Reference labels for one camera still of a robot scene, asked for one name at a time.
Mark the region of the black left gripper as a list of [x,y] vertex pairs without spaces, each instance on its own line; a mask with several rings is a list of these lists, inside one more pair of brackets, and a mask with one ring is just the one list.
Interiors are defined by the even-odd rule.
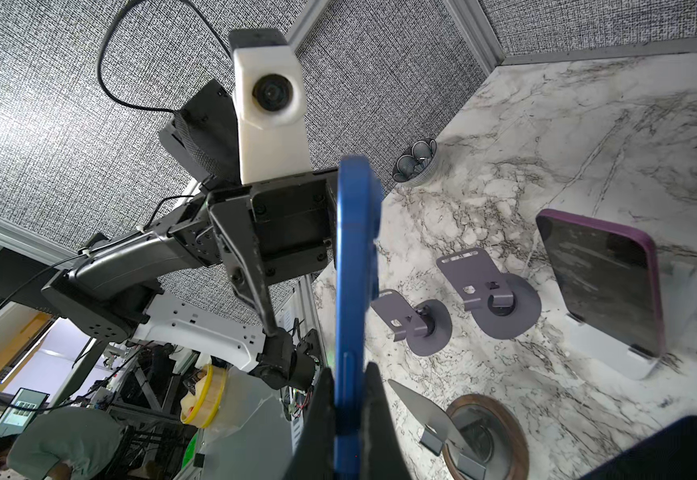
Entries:
[[208,214],[234,293],[278,335],[268,285],[318,272],[336,246],[336,168],[216,190]]

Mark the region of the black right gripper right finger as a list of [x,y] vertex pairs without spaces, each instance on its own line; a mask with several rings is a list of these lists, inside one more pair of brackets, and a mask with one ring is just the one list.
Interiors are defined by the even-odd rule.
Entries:
[[364,372],[361,410],[361,478],[410,480],[390,415],[379,368],[369,362]]

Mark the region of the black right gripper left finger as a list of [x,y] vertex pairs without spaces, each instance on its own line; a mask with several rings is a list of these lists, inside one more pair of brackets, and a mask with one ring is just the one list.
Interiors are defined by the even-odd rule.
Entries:
[[336,408],[334,407],[334,376],[330,368],[322,369],[314,398],[304,421],[304,431],[296,453],[284,474],[286,480],[334,479],[334,438]]

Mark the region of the blue phone mid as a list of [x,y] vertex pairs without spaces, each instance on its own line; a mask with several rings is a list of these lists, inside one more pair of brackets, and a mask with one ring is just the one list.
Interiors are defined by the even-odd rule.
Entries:
[[381,204],[382,187],[367,158],[342,159],[336,202],[334,474],[338,479],[359,477],[365,316],[378,292],[375,240],[380,230]]

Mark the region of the purple phone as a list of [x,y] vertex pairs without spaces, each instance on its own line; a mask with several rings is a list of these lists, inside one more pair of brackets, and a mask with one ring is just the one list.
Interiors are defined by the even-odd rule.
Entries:
[[541,210],[537,230],[564,305],[598,302],[613,295],[634,298],[658,268],[656,246],[634,227],[553,209]]

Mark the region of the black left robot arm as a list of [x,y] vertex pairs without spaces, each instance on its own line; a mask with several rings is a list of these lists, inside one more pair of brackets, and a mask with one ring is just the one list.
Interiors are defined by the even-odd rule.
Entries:
[[[232,96],[204,85],[160,131],[160,142],[200,193],[120,239],[96,235],[42,295],[98,340],[148,340],[208,352],[272,389],[306,390],[316,376],[314,334],[294,341],[276,322],[270,287],[318,272],[336,252],[338,172],[300,173],[250,185],[240,180]],[[160,278],[220,265],[260,329],[182,303]]]

